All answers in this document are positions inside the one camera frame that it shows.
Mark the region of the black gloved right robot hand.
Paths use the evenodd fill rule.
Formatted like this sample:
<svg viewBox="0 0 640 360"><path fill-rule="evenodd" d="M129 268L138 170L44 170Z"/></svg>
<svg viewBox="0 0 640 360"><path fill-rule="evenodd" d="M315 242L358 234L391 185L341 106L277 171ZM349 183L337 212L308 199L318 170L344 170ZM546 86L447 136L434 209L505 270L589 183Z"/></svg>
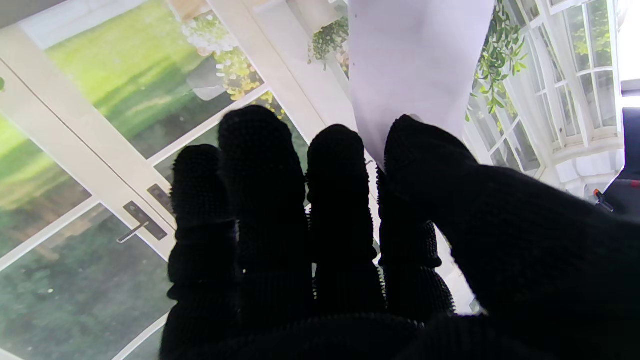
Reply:
<svg viewBox="0 0 640 360"><path fill-rule="evenodd" d="M361 137L249 105L174 160L161 360L637 360L639 223L404 115Z"/></svg>

